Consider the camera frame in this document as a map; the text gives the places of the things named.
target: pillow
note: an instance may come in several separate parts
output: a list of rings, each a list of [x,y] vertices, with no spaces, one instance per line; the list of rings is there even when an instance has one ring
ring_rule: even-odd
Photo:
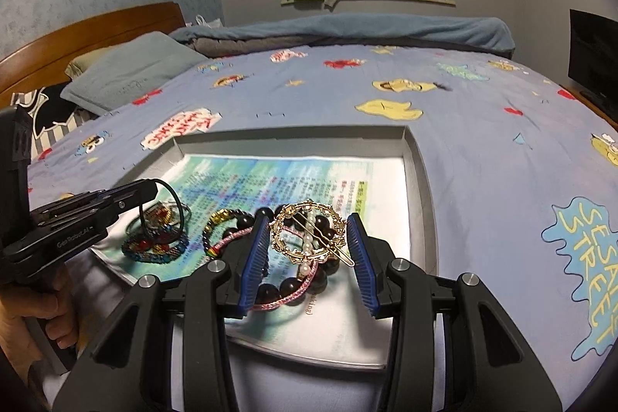
[[[106,48],[99,48],[98,50],[92,50],[88,53],[84,53],[83,55],[76,56],[67,65],[64,73],[74,80],[81,76],[95,61],[97,61],[101,56],[105,53],[109,52],[112,48],[116,46],[120,46],[116,44],[114,46],[107,46]]]
[[[60,98],[66,83],[54,84],[28,93],[13,93],[11,105],[21,105],[32,117],[32,159],[54,145],[69,131],[79,128],[91,114]]]
[[[206,61],[161,32],[144,34],[101,56],[61,97],[93,114],[117,109]]]

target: blue bedsheet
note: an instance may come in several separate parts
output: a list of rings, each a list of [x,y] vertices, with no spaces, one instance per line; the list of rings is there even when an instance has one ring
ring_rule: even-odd
[[[567,408],[616,338],[618,134],[556,84],[483,53],[293,53],[210,61],[85,123],[30,166],[32,206],[112,186],[183,111],[221,114],[211,131],[405,124],[430,182],[439,274],[484,280]]]

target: folded blanket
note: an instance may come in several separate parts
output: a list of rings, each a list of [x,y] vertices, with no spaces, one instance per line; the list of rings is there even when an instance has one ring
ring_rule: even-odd
[[[170,34],[170,37],[183,44],[200,38],[218,42],[248,42],[282,36],[317,36],[321,41],[328,40],[329,44],[376,44],[379,41],[377,44],[476,50],[505,57],[509,57],[515,49],[509,28],[499,18],[455,16],[339,13],[220,29],[183,27]]]

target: black screen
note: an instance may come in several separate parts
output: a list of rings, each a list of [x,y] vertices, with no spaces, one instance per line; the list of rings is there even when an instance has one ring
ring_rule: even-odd
[[[618,22],[571,10],[569,77],[618,106]]]

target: wooden headboard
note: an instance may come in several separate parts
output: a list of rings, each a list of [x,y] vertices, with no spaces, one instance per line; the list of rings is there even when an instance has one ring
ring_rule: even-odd
[[[40,37],[0,61],[0,107],[13,93],[67,81],[64,70],[76,56],[184,26],[180,6],[164,2],[94,16]]]

